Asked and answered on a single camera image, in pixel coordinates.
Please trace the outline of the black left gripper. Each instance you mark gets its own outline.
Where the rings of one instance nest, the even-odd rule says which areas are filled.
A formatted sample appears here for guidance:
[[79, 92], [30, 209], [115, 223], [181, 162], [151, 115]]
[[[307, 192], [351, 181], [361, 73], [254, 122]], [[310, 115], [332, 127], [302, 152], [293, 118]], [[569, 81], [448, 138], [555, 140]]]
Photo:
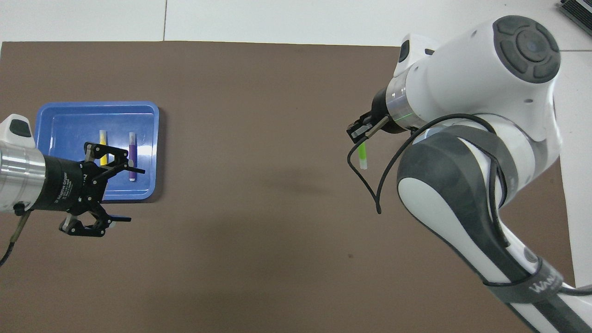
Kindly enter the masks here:
[[[130, 154], [125, 149], [86, 142], [85, 154], [84, 161], [44, 158], [46, 177], [36, 200], [36, 209], [67, 212], [59, 230], [70, 236], [104, 236], [106, 230], [117, 222], [132, 220], [128, 216], [110, 215], [102, 207], [100, 202], [106, 190], [106, 181], [122, 171], [146, 171], [131, 164]], [[112, 155], [112, 162], [106, 165], [95, 163], [95, 160], [108, 154]], [[95, 217], [93, 225], [85, 226], [78, 216], [72, 215], [87, 211]]]

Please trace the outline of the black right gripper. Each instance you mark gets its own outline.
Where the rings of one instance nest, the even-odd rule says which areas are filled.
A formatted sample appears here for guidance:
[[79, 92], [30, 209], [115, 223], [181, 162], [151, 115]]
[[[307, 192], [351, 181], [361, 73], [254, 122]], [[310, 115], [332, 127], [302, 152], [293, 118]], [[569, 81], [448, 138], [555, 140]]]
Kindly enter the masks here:
[[[351, 132], [351, 140], [357, 144], [366, 133], [376, 124], [383, 120], [386, 116], [390, 116], [386, 103], [387, 89], [383, 88], [376, 93], [372, 100], [372, 114], [362, 114], [357, 120], [349, 124], [347, 132]], [[398, 126], [394, 120], [389, 120], [381, 127], [382, 131], [390, 134], [398, 134], [402, 132], [402, 127]]]

